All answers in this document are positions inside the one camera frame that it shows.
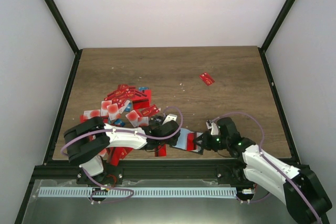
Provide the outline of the black leather card holder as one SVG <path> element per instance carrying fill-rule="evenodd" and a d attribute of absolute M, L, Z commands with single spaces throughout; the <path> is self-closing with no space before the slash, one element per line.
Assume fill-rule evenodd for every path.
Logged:
<path fill-rule="evenodd" d="M 203 155 L 204 149 L 194 143 L 194 140 L 201 136 L 201 132 L 193 132 L 185 128 L 181 128 L 180 135 L 175 145 L 170 146 L 182 151 L 192 152 Z"/>

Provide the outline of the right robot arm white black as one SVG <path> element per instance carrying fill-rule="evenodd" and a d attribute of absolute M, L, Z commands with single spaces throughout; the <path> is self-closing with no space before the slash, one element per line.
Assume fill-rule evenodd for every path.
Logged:
<path fill-rule="evenodd" d="M 257 143 L 242 137 L 231 118 L 207 121 L 208 130 L 196 133 L 193 144 L 207 151 L 227 150 L 241 161 L 233 170 L 238 183 L 253 182 L 278 198 L 297 223 L 321 223 L 332 202 L 317 175 L 269 155 Z"/>

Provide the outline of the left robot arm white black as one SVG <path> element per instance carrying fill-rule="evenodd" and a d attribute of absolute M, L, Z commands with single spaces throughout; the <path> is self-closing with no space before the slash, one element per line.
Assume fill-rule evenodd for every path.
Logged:
<path fill-rule="evenodd" d="M 108 184 L 107 170 L 99 155 L 109 148 L 130 148 L 153 151 L 165 144 L 177 143 L 181 125 L 175 120 L 158 126 L 124 128 L 104 123 L 100 117 L 93 117 L 64 133 L 65 145 L 61 153 L 68 157 L 73 166 L 87 173 L 95 184 Z"/>

